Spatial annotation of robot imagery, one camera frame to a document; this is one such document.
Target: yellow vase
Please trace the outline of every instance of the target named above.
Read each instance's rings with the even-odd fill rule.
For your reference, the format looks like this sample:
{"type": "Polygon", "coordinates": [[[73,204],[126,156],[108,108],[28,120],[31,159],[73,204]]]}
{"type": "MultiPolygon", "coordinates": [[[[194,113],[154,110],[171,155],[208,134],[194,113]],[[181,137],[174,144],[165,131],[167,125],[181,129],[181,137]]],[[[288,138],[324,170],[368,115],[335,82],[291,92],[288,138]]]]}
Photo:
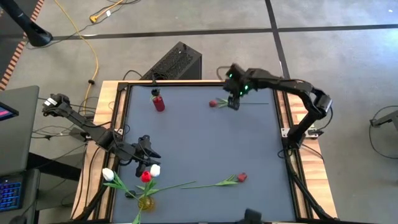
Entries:
{"type": "Polygon", "coordinates": [[[155,200],[150,196],[142,197],[138,201],[138,208],[142,211],[152,211],[155,209],[155,200]]]}

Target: yellow cable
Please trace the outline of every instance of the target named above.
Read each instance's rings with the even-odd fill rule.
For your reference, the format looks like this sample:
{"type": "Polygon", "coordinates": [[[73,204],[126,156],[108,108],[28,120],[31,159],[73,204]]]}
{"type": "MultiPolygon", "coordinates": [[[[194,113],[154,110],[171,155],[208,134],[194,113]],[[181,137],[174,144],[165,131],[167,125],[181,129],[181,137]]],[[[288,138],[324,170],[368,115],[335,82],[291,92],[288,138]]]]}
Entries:
{"type": "MultiPolygon", "coordinates": [[[[95,77],[98,74],[98,57],[97,57],[97,54],[96,54],[93,46],[91,46],[91,44],[86,39],[84,39],[83,36],[81,36],[81,34],[79,32],[79,29],[77,28],[76,24],[73,22],[72,18],[68,15],[68,13],[64,10],[64,8],[61,6],[61,4],[57,0],[54,0],[54,1],[58,5],[58,7],[62,10],[62,12],[68,17],[69,21],[72,23],[72,25],[75,28],[76,33],[79,35],[80,39],[84,40],[86,42],[86,44],[90,47],[91,51],[93,52],[94,57],[95,57],[95,71],[94,71],[93,78],[91,78],[91,80],[94,80],[95,77]]],[[[86,108],[87,98],[88,98],[88,94],[90,92],[91,85],[92,85],[91,83],[88,84],[88,88],[87,88],[87,91],[86,91],[85,104],[84,104],[85,108],[86,108]]]]}
{"type": "Polygon", "coordinates": [[[120,4],[120,3],[123,2],[123,1],[124,1],[124,0],[120,0],[120,1],[116,2],[116,3],[113,4],[112,6],[107,7],[106,9],[102,10],[102,12],[100,12],[100,13],[99,13],[98,15],[96,15],[96,16],[90,16],[90,21],[91,21],[92,23],[97,22],[97,19],[99,18],[99,16],[102,16],[106,11],[112,9],[113,7],[117,6],[118,4],[120,4]]]}

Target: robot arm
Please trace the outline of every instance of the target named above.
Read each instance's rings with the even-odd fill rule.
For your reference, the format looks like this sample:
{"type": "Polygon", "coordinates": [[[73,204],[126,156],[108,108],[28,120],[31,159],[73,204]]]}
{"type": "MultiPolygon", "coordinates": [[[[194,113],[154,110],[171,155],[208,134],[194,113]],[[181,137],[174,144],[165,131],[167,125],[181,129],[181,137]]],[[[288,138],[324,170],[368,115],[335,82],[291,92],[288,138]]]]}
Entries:
{"type": "Polygon", "coordinates": [[[225,80],[224,90],[229,92],[228,106],[234,110],[239,109],[239,99],[248,94],[250,90],[271,88],[273,90],[285,91],[297,95],[304,103],[308,113],[299,124],[293,125],[287,134],[289,149],[298,149],[305,137],[306,130],[319,119],[324,118],[332,104],[331,98],[322,90],[313,87],[303,80],[286,80],[271,75],[268,71],[260,68],[249,68],[244,71],[239,65],[232,64],[226,74],[229,79],[225,80]]]}
{"type": "Polygon", "coordinates": [[[144,135],[138,139],[138,143],[128,144],[122,141],[121,134],[113,128],[104,128],[102,125],[95,125],[84,116],[72,109],[69,98],[62,94],[51,94],[43,104],[44,116],[61,116],[70,120],[73,124],[86,131],[94,142],[105,151],[117,155],[120,160],[136,161],[139,163],[136,176],[140,177],[145,167],[160,163],[152,160],[151,157],[160,158],[160,155],[152,150],[150,137],[144,135]]]}

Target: computer tower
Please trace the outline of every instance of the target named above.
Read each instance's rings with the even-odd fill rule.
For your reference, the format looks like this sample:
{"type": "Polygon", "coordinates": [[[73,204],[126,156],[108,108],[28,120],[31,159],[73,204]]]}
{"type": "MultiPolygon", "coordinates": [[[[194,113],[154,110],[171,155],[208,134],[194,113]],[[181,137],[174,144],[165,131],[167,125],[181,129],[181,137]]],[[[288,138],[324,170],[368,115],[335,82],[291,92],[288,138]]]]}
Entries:
{"type": "Polygon", "coordinates": [[[201,53],[178,42],[141,80],[201,80],[201,53]]]}

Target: keyboard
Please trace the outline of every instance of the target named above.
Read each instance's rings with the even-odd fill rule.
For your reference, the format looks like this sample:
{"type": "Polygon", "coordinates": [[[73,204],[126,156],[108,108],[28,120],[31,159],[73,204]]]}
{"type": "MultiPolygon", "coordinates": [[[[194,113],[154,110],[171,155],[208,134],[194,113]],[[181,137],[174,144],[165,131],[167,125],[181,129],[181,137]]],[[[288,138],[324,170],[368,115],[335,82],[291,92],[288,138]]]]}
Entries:
{"type": "Polygon", "coordinates": [[[22,207],[23,175],[0,178],[0,212],[20,209],[22,207]]]}

